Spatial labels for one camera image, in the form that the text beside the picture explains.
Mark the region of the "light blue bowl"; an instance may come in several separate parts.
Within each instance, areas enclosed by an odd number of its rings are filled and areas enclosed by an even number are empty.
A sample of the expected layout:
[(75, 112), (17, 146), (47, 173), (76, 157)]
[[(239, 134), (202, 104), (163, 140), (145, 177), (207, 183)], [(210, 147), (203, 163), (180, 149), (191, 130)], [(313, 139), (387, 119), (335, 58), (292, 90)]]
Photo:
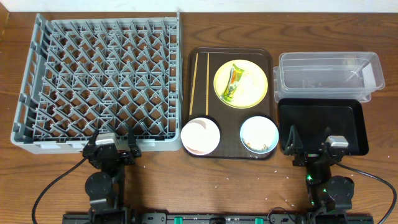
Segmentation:
[(279, 130), (269, 118), (253, 116), (242, 124), (239, 137), (248, 151), (267, 154), (276, 148), (279, 142)]

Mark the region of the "white tissue paper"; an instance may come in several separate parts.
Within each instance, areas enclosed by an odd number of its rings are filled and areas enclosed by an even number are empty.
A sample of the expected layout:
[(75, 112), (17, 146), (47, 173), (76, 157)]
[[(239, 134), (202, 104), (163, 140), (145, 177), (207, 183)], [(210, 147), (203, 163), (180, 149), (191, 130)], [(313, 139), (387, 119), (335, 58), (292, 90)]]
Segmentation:
[(241, 100), (256, 100), (262, 96), (262, 78), (259, 75), (248, 73), (239, 81), (238, 94)]

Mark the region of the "green snack wrapper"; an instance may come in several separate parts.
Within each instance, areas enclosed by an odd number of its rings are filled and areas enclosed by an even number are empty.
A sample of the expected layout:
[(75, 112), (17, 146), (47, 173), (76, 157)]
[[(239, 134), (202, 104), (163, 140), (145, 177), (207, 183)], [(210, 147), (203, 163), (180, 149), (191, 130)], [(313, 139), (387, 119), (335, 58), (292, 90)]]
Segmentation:
[(221, 95), (221, 98), (226, 102), (232, 102), (233, 96), (236, 92), (237, 87), (239, 86), (239, 81), (244, 73), (242, 68), (236, 66), (236, 64), (232, 64), (231, 70), (229, 72), (229, 80), (224, 92)]

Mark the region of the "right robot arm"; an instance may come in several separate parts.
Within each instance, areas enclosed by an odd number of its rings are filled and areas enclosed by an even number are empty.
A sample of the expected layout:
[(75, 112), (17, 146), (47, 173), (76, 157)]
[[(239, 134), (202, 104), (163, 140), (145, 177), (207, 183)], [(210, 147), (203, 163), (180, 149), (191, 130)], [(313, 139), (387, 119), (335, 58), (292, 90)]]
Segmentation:
[(308, 197), (313, 205), (313, 210), (307, 213), (308, 223), (327, 219), (348, 222), (346, 211), (352, 209), (354, 182), (349, 177), (331, 174), (331, 166), (343, 158), (348, 145), (344, 136), (328, 136), (317, 152), (309, 152), (296, 127), (290, 127), (284, 154), (294, 156), (294, 166), (306, 168)]

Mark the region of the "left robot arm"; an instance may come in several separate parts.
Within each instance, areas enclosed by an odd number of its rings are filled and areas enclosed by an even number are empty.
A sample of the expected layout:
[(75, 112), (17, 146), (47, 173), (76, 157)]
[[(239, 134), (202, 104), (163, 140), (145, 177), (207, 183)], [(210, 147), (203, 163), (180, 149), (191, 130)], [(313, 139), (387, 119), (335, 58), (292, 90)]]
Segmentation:
[(121, 210), (124, 206), (125, 167), (134, 165), (135, 159), (142, 156), (131, 126), (126, 146), (127, 149), (118, 143), (115, 133), (100, 134), (96, 130), (83, 148), (83, 157), (98, 169), (85, 183), (90, 206), (97, 213)]

